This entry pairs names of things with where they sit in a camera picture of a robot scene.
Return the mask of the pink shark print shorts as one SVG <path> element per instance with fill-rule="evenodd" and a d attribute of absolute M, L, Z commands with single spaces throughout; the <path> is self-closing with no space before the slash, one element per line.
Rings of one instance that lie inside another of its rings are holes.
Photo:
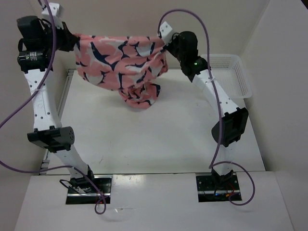
<path fill-rule="evenodd" d="M 161 91 L 155 84 L 168 71 L 159 37 L 77 35 L 74 46 L 78 74 L 90 84 L 119 93 L 129 106 L 151 107 Z"/>

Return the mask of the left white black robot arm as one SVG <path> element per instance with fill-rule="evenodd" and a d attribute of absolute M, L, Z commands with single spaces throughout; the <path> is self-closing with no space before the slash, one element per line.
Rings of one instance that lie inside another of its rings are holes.
<path fill-rule="evenodd" d="M 69 32 L 64 22 L 60 22 L 60 28 L 52 29 L 50 22 L 37 16 L 19 18 L 17 26 L 23 36 L 18 44 L 17 61 L 33 96 L 34 125 L 27 138 L 62 161 L 69 170 L 69 183 L 75 192 L 92 193 L 96 187 L 93 172 L 74 147 L 73 129 L 62 126 L 51 91 L 52 51 L 70 52 L 78 38 Z"/>

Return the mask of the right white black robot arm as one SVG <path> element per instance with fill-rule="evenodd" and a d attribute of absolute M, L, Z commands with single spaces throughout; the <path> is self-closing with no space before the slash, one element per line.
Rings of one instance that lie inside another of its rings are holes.
<path fill-rule="evenodd" d="M 161 31 L 159 35 L 164 41 L 164 48 L 179 61 L 183 74 L 202 91 L 217 112 L 218 122 L 211 129 L 217 147 L 209 167 L 212 186 L 222 189 L 233 175 L 231 155 L 234 154 L 235 145 L 245 131 L 248 110 L 231 100 L 214 78 L 209 58 L 204 58 L 198 53 L 198 40 L 193 32 Z"/>

